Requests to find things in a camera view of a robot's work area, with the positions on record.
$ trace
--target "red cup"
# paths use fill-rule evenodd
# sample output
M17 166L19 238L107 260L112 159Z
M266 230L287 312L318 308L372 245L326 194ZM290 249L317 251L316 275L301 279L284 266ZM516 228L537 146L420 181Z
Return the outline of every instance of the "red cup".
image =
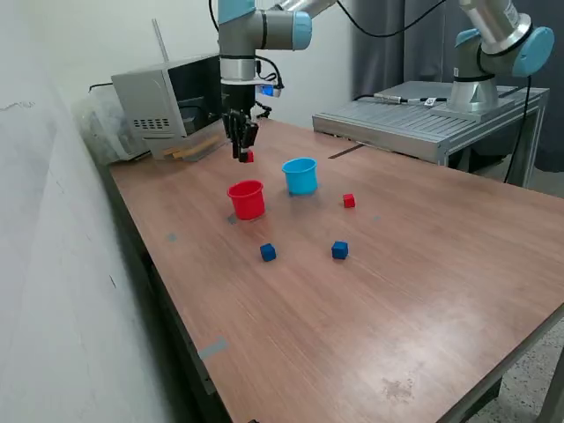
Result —
M263 183L242 181L227 191L233 201L235 216L241 220L251 220L264 214Z

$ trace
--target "gray curtain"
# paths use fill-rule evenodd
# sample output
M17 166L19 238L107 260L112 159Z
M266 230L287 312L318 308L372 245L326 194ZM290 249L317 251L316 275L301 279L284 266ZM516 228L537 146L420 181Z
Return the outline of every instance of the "gray curtain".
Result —
M437 0L356 0L352 13L359 23L374 33L391 32L413 22ZM545 171L564 171L564 120L558 110L564 109L564 86L559 67L564 66L564 35L560 30L564 4L549 0L514 0L519 11L529 13L538 26L550 26L556 33L553 57L533 77L533 85L551 89L551 99L538 152L537 167ZM471 22L448 0L404 35L377 40L356 32L354 39L355 95L374 93L408 80L452 81L456 35L471 27ZM522 79L499 77L500 85L524 85ZM482 145L496 145L491 154L510 152L516 128L508 128Z

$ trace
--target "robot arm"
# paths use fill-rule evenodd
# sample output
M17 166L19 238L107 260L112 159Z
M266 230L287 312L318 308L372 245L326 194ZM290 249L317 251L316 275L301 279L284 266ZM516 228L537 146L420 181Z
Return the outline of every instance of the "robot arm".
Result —
M219 0L219 54L224 125L233 156L252 160L258 126L255 106L256 50L303 50L311 42L312 21L337 0L283 0L257 10L255 0ZM539 71L553 50L550 28L535 27L512 0L459 0L475 29L456 39L456 68L449 107L477 112L497 106L494 77L528 77Z
M498 105L496 75L529 77L553 51L554 33L535 27L512 0L459 0L475 29L456 38L455 83L449 108L480 112Z
M312 35L311 19L336 0L285 0L258 10L255 0L219 0L219 56L224 104L223 121L240 162L252 160L258 126L250 111L255 106L256 51L303 50Z
M336 2L337 0L285 0L275 5L272 9L278 9L280 11L304 11L313 19Z

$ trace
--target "red cube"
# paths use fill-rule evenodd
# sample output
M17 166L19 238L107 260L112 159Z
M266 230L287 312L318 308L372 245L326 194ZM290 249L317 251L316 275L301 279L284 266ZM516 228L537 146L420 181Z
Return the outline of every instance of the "red cube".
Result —
M343 195L343 202L345 203L345 208L350 209L356 206L356 202L354 201L353 194L344 194Z

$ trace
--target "plastic cup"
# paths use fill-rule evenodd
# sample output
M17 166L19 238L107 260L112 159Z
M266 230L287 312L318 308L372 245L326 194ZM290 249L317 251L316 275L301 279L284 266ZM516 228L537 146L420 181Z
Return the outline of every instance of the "plastic cup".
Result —
M260 218L264 214L263 183L242 181L227 191L233 201L235 216L241 220Z
M282 166L290 194L305 196L317 189L317 161L309 157L290 160Z

